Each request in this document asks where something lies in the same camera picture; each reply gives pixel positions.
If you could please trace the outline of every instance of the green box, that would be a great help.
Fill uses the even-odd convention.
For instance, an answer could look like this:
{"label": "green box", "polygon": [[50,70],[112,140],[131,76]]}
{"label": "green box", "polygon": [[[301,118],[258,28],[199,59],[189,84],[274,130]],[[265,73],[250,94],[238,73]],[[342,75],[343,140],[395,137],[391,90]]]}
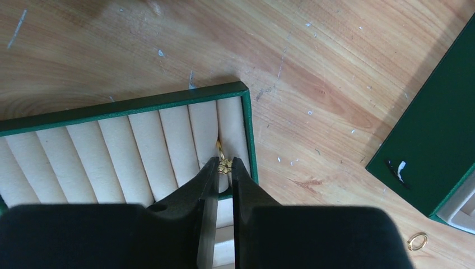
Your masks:
{"label": "green box", "polygon": [[[462,30],[366,169],[425,216],[475,169],[475,16]],[[389,168],[405,161],[404,187]]]}
{"label": "green box", "polygon": [[[237,96],[241,97],[243,104],[250,175],[253,180],[258,183],[251,99],[248,87],[240,81],[61,112],[4,120],[0,122],[0,137]],[[232,191],[229,188],[220,194],[220,199],[227,199],[231,196]]]}

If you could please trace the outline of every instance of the table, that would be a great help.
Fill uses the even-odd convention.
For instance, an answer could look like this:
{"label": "table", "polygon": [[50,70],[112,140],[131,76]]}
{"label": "table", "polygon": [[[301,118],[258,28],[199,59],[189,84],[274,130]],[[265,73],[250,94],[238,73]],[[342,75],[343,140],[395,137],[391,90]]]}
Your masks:
{"label": "table", "polygon": [[0,120],[236,80],[252,92],[260,185],[282,204],[385,210],[417,268],[473,268],[473,235],[364,169],[474,0],[6,0]]}

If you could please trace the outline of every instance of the wooden surface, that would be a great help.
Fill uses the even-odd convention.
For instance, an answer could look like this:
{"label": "wooden surface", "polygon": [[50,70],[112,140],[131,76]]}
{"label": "wooden surface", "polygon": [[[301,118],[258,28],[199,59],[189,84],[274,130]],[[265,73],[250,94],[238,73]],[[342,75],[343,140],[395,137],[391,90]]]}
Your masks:
{"label": "wooden surface", "polygon": [[474,12],[473,0],[6,0],[0,119],[184,90],[191,74],[197,87],[242,80],[275,199],[380,207],[403,240],[429,234],[409,253],[417,268],[474,268],[475,236],[364,169]]}

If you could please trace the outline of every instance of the green border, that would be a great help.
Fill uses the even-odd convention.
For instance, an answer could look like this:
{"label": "green border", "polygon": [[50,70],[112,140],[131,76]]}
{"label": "green border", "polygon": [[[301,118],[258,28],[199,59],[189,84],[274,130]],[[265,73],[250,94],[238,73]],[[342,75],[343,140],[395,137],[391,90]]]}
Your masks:
{"label": "green border", "polygon": [[[0,137],[238,96],[241,96],[243,102],[244,126],[248,141],[251,177],[256,183],[259,183],[254,147],[251,98],[248,87],[241,81],[4,120],[0,122]],[[220,200],[231,197],[232,191],[230,188],[220,194]]]}

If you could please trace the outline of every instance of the gold ring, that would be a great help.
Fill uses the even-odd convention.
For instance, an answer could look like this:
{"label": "gold ring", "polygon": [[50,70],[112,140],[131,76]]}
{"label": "gold ring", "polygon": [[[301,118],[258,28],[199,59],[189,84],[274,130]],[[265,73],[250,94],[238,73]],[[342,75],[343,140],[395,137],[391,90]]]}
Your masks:
{"label": "gold ring", "polygon": [[220,152],[220,158],[221,158],[220,164],[218,165],[218,172],[220,174],[227,174],[231,171],[232,161],[224,157],[224,153],[222,152],[221,142],[219,140],[216,141],[216,146],[218,147],[218,150]]}
{"label": "gold ring", "polygon": [[[423,241],[420,245],[414,247],[412,244],[414,243],[414,240],[417,238],[422,237]],[[429,242],[429,236],[426,233],[417,233],[413,235],[409,240],[407,240],[407,247],[409,248],[410,251],[418,251],[419,249],[425,247],[427,245],[427,242]]]}

